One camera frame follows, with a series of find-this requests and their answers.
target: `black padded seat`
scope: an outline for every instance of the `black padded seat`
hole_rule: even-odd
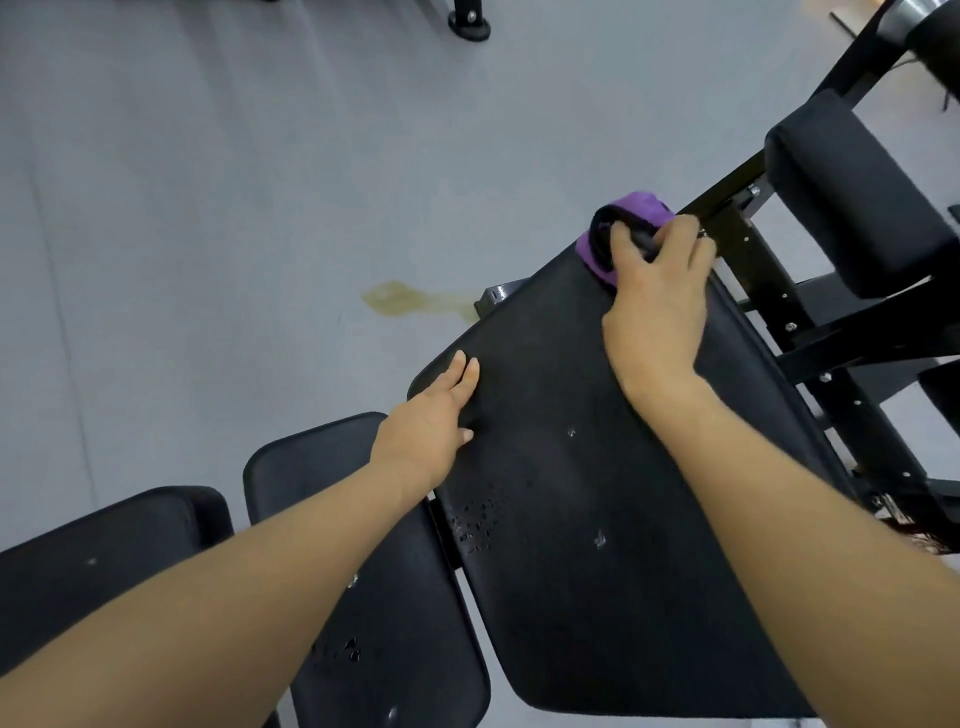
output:
[[[612,291],[572,248],[465,333],[476,430],[437,497],[497,657],[549,711],[809,716],[699,504],[623,398],[601,339]],[[716,277],[698,371],[842,493],[847,473]]]
[[[260,449],[244,470],[251,521],[370,460],[385,415],[358,415]],[[473,728],[490,679],[427,501],[361,567],[290,686],[300,728]]]
[[[0,675],[232,533],[227,503],[212,488],[156,488],[0,553]]]

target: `silver metal part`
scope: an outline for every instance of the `silver metal part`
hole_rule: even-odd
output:
[[[932,12],[954,0],[900,0],[880,18],[877,34],[897,45],[903,45],[914,28]]]

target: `left hand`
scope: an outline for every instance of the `left hand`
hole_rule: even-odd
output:
[[[473,431],[457,426],[457,418],[479,379],[480,362],[474,358],[467,364],[467,355],[456,352],[433,384],[380,423],[370,462],[412,466],[425,478],[427,491],[444,482],[457,450],[473,439]]]

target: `yellow stain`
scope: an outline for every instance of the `yellow stain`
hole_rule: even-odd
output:
[[[361,294],[360,298],[381,316],[391,318],[409,316],[411,313],[455,313],[468,324],[479,321],[476,311],[473,310],[473,301],[469,297],[449,293],[425,293],[399,280],[380,283]]]

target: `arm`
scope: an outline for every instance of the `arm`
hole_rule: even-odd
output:
[[[479,373],[457,352],[380,425],[369,465],[47,644],[0,680],[0,725],[261,726],[352,576],[472,438],[457,416]]]
[[[676,460],[767,635],[832,728],[960,725],[960,578],[734,414],[693,371],[716,247],[694,218],[644,261],[613,233],[604,320],[625,394]]]

